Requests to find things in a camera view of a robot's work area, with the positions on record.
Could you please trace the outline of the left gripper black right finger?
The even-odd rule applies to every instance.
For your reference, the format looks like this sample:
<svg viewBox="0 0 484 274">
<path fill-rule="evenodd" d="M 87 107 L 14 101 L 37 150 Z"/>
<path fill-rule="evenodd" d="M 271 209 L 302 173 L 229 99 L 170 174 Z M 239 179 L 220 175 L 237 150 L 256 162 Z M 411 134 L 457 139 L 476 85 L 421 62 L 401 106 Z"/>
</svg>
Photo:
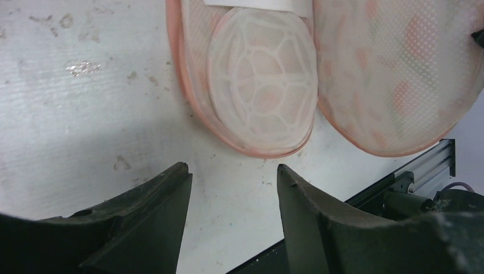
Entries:
<svg viewBox="0 0 484 274">
<path fill-rule="evenodd" d="M 393 221 L 352 207 L 277 169 L 291 273 L 482 273 L 483 213 L 432 212 Z"/>
</svg>

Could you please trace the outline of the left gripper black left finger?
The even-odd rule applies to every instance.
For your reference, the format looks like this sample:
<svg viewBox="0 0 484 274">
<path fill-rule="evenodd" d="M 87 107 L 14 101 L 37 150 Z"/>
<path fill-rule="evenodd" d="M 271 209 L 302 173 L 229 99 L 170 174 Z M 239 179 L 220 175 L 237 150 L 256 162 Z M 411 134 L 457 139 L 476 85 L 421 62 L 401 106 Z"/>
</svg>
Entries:
<svg viewBox="0 0 484 274">
<path fill-rule="evenodd" d="M 1 215 L 1 272 L 175 273 L 192 178 L 178 162 L 69 217 Z"/>
</svg>

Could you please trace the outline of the floral padded bra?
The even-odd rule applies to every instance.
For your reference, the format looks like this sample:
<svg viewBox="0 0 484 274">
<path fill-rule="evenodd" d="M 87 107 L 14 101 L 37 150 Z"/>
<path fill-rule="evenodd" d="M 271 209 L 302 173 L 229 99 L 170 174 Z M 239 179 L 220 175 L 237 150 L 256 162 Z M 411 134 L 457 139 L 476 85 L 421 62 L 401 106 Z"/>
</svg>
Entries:
<svg viewBox="0 0 484 274">
<path fill-rule="evenodd" d="M 220 140 L 280 158 L 320 110 L 381 157 L 441 140 L 483 90 L 482 1 L 167 1 L 185 98 Z"/>
</svg>

